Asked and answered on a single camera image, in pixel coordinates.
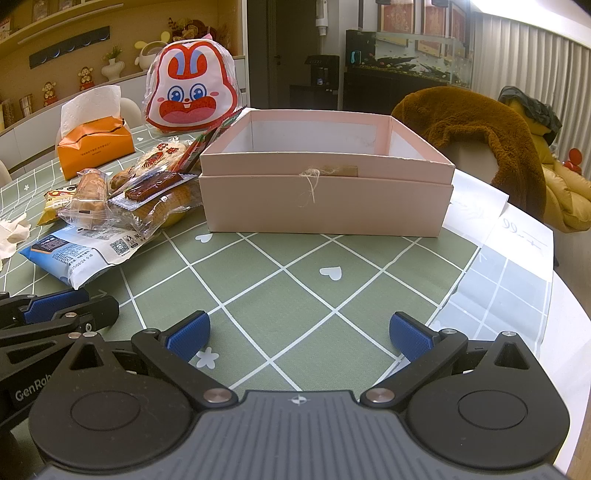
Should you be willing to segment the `blue white snack bag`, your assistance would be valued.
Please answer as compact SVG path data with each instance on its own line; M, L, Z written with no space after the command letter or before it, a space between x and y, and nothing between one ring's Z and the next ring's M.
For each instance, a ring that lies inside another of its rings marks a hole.
M84 230L66 226L25 247L20 253L78 290L105 270L129 259L146 239L133 229Z

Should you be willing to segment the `round bread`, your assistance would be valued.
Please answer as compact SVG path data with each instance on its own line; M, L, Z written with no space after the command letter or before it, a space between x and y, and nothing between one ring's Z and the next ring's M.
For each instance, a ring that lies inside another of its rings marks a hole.
M151 235L175 214L191 206L191 186L185 183L164 192L132 212L134 228L144 236Z

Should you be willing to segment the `long cheese bread packet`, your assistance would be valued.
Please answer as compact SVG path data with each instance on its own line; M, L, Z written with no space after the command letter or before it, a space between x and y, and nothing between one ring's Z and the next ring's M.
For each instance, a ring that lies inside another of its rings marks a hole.
M78 173L76 192L58 216L69 225L86 230L101 228L110 216L106 176L98 169Z

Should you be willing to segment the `brown jelly bar packet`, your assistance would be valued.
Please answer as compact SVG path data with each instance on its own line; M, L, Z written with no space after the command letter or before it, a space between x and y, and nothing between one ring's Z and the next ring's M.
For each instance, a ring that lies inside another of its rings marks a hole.
M193 174L179 174L170 171L158 172L114 196L109 200L109 203L127 211L134 211L154 200L160 194L194 179L197 179L197 176Z

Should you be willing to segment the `yellow panda snack bag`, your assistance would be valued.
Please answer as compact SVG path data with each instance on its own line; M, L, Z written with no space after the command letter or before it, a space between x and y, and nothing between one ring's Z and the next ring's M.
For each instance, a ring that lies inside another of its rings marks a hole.
M76 190L76 185L68 185L46 192L44 208L37 225L43 226L58 221L60 219L59 212L69 205Z

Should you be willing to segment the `red rice cracker packet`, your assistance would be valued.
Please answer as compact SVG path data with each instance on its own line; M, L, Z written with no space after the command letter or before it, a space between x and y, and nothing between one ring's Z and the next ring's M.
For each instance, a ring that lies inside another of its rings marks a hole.
M109 182L109 193L114 194L135 177L158 168L168 168L178 161L189 143L179 141L176 137L161 141L147 151L134 165L117 173Z

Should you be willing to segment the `red spicy snack packet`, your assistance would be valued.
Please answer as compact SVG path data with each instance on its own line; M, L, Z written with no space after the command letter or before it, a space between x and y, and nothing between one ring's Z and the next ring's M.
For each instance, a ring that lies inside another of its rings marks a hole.
M185 150L181 158L170 168L172 172L177 173L190 173L194 165L199 161L199 157L207 146L214 142L214 140L221 136L228 128L238 120L238 117L242 114L245 108L240 107L238 110L233 112L228 118L218 120L214 123L214 126L208 128L204 133L200 134Z

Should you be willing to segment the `green checked tablecloth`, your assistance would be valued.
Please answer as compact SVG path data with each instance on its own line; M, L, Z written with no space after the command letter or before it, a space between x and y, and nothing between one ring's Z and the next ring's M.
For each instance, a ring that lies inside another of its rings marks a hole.
M211 339L193 364L236 392L365 391L405 366L397 311L472 339L511 330L538 351L553 276L546 241L517 254L452 227L430 239L212 233L200 210L137 251L114 248L125 262L86 286L119 303L106 337L203 310Z

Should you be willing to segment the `orange tissue box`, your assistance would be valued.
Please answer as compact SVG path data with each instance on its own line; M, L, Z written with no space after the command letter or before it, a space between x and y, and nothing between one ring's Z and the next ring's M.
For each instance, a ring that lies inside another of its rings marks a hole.
M106 85L85 90L61 106L56 152L65 180L135 151L120 102L120 87Z

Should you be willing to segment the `white chair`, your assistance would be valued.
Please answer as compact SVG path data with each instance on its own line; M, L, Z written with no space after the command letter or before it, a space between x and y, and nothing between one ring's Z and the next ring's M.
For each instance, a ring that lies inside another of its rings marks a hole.
M143 114L137 104L129 99L122 97L120 99L121 118L130 128L140 126L144 122Z

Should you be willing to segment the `yellow jacket on chair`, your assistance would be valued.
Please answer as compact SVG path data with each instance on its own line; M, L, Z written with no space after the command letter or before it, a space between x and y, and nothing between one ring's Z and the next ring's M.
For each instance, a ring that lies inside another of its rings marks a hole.
M562 128L550 105L505 86L498 100L523 117L530 129L546 183L544 222L564 233L590 229L590 181L562 164L551 152Z

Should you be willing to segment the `brown fuzzy coat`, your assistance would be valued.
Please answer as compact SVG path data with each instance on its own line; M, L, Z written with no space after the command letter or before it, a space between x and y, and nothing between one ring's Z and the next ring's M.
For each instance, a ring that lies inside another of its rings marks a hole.
M478 142L497 161L492 185L509 201L541 221L546 185L541 162L525 120L503 103L453 86L407 95L392 116L439 150L455 142Z

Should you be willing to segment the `white vase with plant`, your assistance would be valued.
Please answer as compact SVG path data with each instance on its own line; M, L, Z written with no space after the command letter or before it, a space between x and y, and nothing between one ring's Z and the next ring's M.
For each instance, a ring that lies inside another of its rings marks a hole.
M112 49L103 56L103 60L106 64L101 68L101 74L109 81L119 79L125 68L125 63L119 59L121 53L121 47L119 45L114 45Z

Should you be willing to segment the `red rabbit plush bag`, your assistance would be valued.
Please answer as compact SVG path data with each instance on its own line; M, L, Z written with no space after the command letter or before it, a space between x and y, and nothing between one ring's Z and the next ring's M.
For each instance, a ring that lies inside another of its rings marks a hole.
M148 69L144 117L163 132L204 130L240 107L235 60L214 40L170 43Z

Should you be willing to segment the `fish tank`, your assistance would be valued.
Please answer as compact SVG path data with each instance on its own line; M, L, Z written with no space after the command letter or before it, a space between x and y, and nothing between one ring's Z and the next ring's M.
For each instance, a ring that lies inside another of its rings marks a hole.
M472 86L473 62L455 38L412 33L346 31L346 65Z

